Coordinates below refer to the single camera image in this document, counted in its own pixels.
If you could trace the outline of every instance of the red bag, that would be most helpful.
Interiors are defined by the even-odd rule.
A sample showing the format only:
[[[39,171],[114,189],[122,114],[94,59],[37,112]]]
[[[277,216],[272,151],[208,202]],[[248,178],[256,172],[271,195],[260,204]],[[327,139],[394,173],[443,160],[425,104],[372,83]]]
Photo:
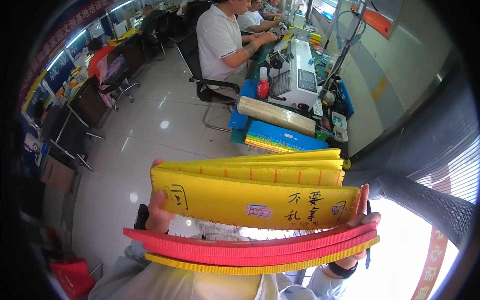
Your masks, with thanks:
[[[88,295],[95,285],[83,258],[74,258],[59,264],[49,263],[48,265],[70,299]]]

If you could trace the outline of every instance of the red banner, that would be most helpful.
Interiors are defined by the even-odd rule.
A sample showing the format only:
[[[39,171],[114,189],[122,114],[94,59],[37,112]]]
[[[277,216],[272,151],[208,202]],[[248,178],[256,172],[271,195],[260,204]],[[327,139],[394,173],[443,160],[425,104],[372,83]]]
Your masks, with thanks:
[[[103,15],[105,13],[105,8],[113,3],[114,0],[90,0],[86,5],[82,6],[65,18],[65,21],[59,24],[55,30],[52,31],[52,34],[43,41],[42,46],[32,59],[30,67],[25,74],[24,81],[20,88],[18,110],[35,78],[45,67],[45,64],[49,59],[49,55],[55,51],[58,45],[62,44],[65,39],[69,37],[73,38],[74,34],[80,32],[79,29],[84,28],[95,18]]]

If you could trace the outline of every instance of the red shirt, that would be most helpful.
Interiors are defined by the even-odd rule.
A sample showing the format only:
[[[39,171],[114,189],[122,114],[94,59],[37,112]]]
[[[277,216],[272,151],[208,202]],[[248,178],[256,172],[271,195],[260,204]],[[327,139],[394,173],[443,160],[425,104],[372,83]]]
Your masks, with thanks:
[[[93,75],[96,75],[96,78],[100,80],[100,71],[98,70],[97,64],[102,58],[108,55],[113,49],[115,49],[115,46],[103,46],[99,51],[95,52],[92,59],[88,63],[88,75],[90,77],[92,77]]]

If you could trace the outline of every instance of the control panel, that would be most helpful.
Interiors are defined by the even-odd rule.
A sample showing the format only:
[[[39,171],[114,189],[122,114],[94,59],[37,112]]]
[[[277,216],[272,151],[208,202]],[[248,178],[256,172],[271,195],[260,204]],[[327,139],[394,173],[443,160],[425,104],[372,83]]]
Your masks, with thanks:
[[[299,88],[307,91],[317,92],[317,81],[315,80],[315,73],[299,70]]]

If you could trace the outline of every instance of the red bottle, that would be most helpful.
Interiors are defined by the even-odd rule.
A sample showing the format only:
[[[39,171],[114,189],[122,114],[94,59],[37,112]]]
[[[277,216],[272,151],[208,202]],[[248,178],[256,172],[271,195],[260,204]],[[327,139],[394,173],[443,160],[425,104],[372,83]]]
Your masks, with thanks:
[[[260,99],[265,99],[268,97],[268,77],[267,77],[267,68],[261,67],[260,68],[260,82],[257,85],[257,97]]]

